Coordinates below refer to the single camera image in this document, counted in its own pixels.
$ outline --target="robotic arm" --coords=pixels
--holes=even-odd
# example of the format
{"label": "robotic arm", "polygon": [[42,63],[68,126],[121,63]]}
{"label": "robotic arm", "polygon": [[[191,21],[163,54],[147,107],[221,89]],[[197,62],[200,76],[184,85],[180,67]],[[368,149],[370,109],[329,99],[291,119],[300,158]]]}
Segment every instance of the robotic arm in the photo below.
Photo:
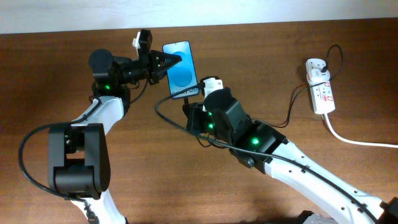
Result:
{"label": "robotic arm", "polygon": [[203,104],[189,104],[185,100],[183,105],[188,118],[187,130],[194,135],[209,133],[227,142],[216,141],[219,146],[228,147],[244,166],[255,167],[291,186],[334,219],[312,215],[304,223],[398,223],[396,198],[387,204],[358,190],[308,158],[292,141],[265,122],[252,122],[218,77],[206,77],[200,85],[205,96]]}
{"label": "robotic arm", "polygon": [[[105,49],[95,50],[89,58],[95,82],[93,104],[75,124],[54,126],[49,131],[49,186],[52,190],[83,199],[72,200],[89,223],[128,223],[117,210],[109,183],[111,167],[105,135],[126,115],[130,107],[127,83],[147,80],[156,84],[166,71],[181,61],[178,55],[149,50],[152,35],[141,30],[133,41],[138,59],[114,57]],[[68,155],[84,151],[85,158],[69,159]]]}

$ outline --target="wood grain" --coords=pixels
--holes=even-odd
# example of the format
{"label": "wood grain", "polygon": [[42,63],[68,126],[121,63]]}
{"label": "wood grain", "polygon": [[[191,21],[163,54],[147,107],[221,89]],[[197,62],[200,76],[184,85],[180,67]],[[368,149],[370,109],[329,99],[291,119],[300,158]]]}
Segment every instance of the wood grain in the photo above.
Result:
{"label": "wood grain", "polygon": [[[189,40],[198,79],[221,77],[252,117],[285,119],[293,89],[305,82],[309,57],[325,58],[331,44],[345,53],[333,85],[331,122],[342,136],[397,144],[398,19],[288,22],[152,29],[152,48]],[[0,220],[2,223],[85,223],[70,202],[31,185],[17,166],[17,148],[36,126],[68,121],[89,106],[90,52],[106,48],[135,58],[137,29],[0,35]],[[340,58],[332,52],[330,70]],[[132,223],[239,223],[325,215],[289,186],[247,169],[228,151],[196,140],[153,112],[167,81],[150,86],[106,137],[110,191]],[[181,101],[163,110],[184,124]],[[297,100],[280,130],[313,160],[348,183],[387,201],[398,196],[398,151],[335,139],[314,115],[309,94]],[[47,183],[47,132],[26,145],[31,174]]]}

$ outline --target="white power strip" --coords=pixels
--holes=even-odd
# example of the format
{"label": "white power strip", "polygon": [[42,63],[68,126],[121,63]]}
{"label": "white power strip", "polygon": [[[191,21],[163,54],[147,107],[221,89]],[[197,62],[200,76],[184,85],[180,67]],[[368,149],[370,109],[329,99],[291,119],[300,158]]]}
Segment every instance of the white power strip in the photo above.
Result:
{"label": "white power strip", "polygon": [[331,92],[330,72],[321,72],[325,66],[325,61],[322,59],[311,58],[305,62],[305,68],[307,69],[307,81],[310,85],[316,85],[322,82],[324,84],[311,87],[311,98],[313,110],[316,114],[330,113],[336,109],[335,99]]}
{"label": "white power strip", "polygon": [[310,87],[313,110],[316,114],[321,114],[323,116],[323,119],[326,121],[326,125],[328,126],[332,135],[334,135],[336,138],[338,138],[343,142],[351,144],[358,144],[362,146],[398,148],[398,145],[393,145],[393,144],[359,142],[359,141],[348,140],[341,137],[335,132],[335,130],[333,130],[327,114],[334,111],[336,107],[335,107],[335,99],[333,98],[329,82],[330,72],[328,70],[323,73],[321,72],[321,70],[325,65],[326,63],[324,60],[317,58],[311,58],[308,59],[307,62],[305,62],[305,68],[307,69],[307,81],[310,84],[310,86],[322,83],[321,85]]}

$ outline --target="black cable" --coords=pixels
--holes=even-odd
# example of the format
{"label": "black cable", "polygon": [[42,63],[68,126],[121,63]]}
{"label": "black cable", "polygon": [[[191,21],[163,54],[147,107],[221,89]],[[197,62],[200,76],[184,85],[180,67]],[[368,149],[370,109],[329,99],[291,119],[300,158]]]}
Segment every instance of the black cable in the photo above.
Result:
{"label": "black cable", "polygon": [[198,140],[198,142],[199,142],[199,144],[200,144],[201,147],[210,147],[210,146],[211,146],[211,144],[208,144],[207,146],[204,145],[204,144],[200,141],[200,139],[199,139],[198,136],[197,136],[197,140]]}
{"label": "black cable", "polygon": [[[337,76],[338,74],[340,74],[340,72],[341,72],[342,69],[343,69],[343,63],[344,63],[344,59],[343,59],[343,50],[341,49],[341,47],[340,47],[338,44],[334,44],[334,45],[332,45],[332,46],[329,48],[329,50],[328,50],[328,53],[327,53],[327,55],[326,55],[326,65],[323,67],[322,72],[326,72],[326,71],[328,70],[328,68],[329,68],[329,54],[330,54],[330,50],[331,50],[333,47],[337,47],[337,48],[339,49],[339,51],[340,51],[341,66],[340,66],[340,69],[336,72],[336,74],[334,74],[332,77],[329,78],[328,82],[330,82],[332,79],[336,78],[336,76]],[[316,86],[322,85],[322,84],[324,84],[324,83],[325,83],[325,82],[322,82],[322,83],[319,83],[319,84],[316,84],[316,85],[312,85],[312,86],[309,85],[309,86],[307,86],[307,87],[301,89],[298,93],[296,93],[296,95],[293,97],[293,100],[290,102],[289,110],[288,110],[288,112],[287,112],[286,120],[282,123],[282,125],[278,126],[278,125],[269,124],[269,123],[268,123],[268,125],[269,125],[269,126],[272,126],[272,127],[274,127],[274,128],[286,128],[286,126],[287,126],[287,125],[289,124],[289,122],[290,122],[290,114],[291,114],[291,112],[292,112],[292,107],[293,107],[294,101],[297,99],[298,95],[299,95],[301,92],[303,92],[304,90],[306,90],[306,89],[309,89],[309,88],[312,88],[312,87],[316,87]]]}
{"label": "black cable", "polygon": [[74,197],[70,197],[68,195],[65,194],[61,194],[58,193],[44,185],[42,185],[41,183],[39,183],[37,180],[35,180],[27,171],[25,164],[24,164],[24,160],[23,160],[23,152],[24,152],[24,146],[26,144],[26,142],[29,140],[30,137],[32,137],[34,134],[36,134],[39,131],[45,130],[47,128],[52,128],[52,127],[56,127],[56,126],[68,126],[71,124],[77,124],[80,123],[82,121],[84,121],[85,119],[87,119],[87,117],[89,117],[91,114],[93,114],[93,112],[102,104],[101,99],[99,99],[98,97],[94,96],[95,99],[98,100],[98,103],[93,107],[93,109],[91,109],[87,114],[83,115],[80,119],[74,120],[74,121],[70,121],[70,122],[64,122],[64,123],[54,123],[54,124],[46,124],[43,126],[40,126],[38,128],[33,129],[29,134],[27,134],[21,144],[19,145],[19,150],[18,150],[18,163],[19,163],[19,167],[21,168],[22,173],[25,175],[25,177],[36,187],[50,193],[53,194],[55,196],[59,196],[64,198],[65,200],[75,200],[78,202],[84,202],[86,206],[88,206],[87,201],[81,198],[74,198]]}
{"label": "black cable", "polygon": [[[155,112],[158,116],[160,116],[160,118],[162,118],[164,121],[168,122],[169,124],[171,124],[172,126],[174,126],[175,128],[188,133],[192,136],[195,136],[197,139],[204,139],[204,140],[208,140],[208,137],[206,136],[202,136],[201,134],[194,134],[191,133],[190,131],[186,130],[184,127],[182,127],[181,125],[177,124],[176,122],[172,121],[171,119],[169,119],[168,117],[166,117],[165,115],[163,115],[160,111],[159,111],[159,107],[162,103],[164,103],[165,101],[171,99],[172,97],[175,97],[181,93],[184,93],[188,90],[191,90],[193,88],[198,88],[198,85],[195,86],[191,86],[190,88],[186,88],[182,91],[179,91],[177,93],[174,93],[173,95],[170,95],[162,100],[160,100],[159,102],[157,102],[155,104]],[[332,181],[328,180],[327,178],[325,178],[324,176],[318,174],[317,172],[315,172],[314,170],[311,170],[311,168],[301,165],[300,163],[293,161],[291,159],[288,159],[286,157],[282,157],[282,156],[278,156],[278,155],[273,155],[273,154],[266,154],[266,153],[261,153],[261,152],[252,152],[252,151],[248,151],[245,149],[241,149],[238,147],[234,147],[231,146],[229,144],[223,143],[219,140],[214,140],[215,144],[218,144],[219,146],[223,146],[223,147],[227,147],[239,152],[244,152],[244,153],[248,153],[248,154],[252,154],[252,155],[257,155],[257,156],[264,156],[264,157],[271,157],[271,158],[275,158],[275,159],[280,159],[282,161],[288,162],[290,164],[293,164],[301,169],[304,169],[305,171],[309,172],[310,174],[314,175],[315,177],[319,178],[320,180],[324,181],[325,183],[327,183],[328,185],[330,185],[331,187],[333,187],[334,189],[336,189],[337,191],[339,191],[341,194],[343,194],[345,197],[347,197],[348,199],[350,199],[353,203],[355,203],[365,214],[367,214],[369,216],[369,218],[375,222],[375,224],[378,224],[379,221],[377,220],[377,218],[367,209],[367,207],[363,204],[361,204],[361,202],[359,202],[358,200],[356,200],[353,196],[351,196],[348,192],[346,192],[345,190],[343,190],[341,187],[337,186],[336,184],[334,184]]]}
{"label": "black cable", "polygon": [[214,141],[216,140],[216,138],[213,138],[213,139],[210,141],[209,136],[210,136],[210,134],[207,135],[207,141],[209,142],[210,145],[212,145],[213,147],[216,147],[216,148],[218,148],[218,149],[226,149],[226,148],[227,148],[227,147],[223,147],[223,146],[217,146],[216,144],[214,144]]}
{"label": "black cable", "polygon": [[131,88],[129,87],[129,89],[130,89],[130,90],[136,90],[136,89],[139,88],[140,85],[141,85],[141,84],[140,84],[139,82],[137,82],[135,87],[131,87]]}
{"label": "black cable", "polygon": [[137,100],[142,96],[142,94],[144,94],[144,92],[145,92],[145,90],[146,90],[146,88],[147,88],[147,85],[148,85],[148,80],[145,82],[144,88],[143,88],[142,91],[138,94],[138,96],[135,97],[135,98],[130,102],[130,105],[131,105],[133,102],[137,101]]}

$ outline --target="smartphone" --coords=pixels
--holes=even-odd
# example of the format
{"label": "smartphone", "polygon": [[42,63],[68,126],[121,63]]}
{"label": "smartphone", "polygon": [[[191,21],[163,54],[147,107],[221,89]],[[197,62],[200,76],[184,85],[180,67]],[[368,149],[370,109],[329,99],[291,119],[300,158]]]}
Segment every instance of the smartphone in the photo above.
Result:
{"label": "smartphone", "polygon": [[[163,52],[179,55],[182,58],[181,62],[167,70],[170,94],[174,94],[198,84],[195,66],[193,66],[193,57],[189,41],[165,44],[163,45]],[[194,88],[173,97],[173,99],[194,96],[197,94],[199,94],[199,89]]]}

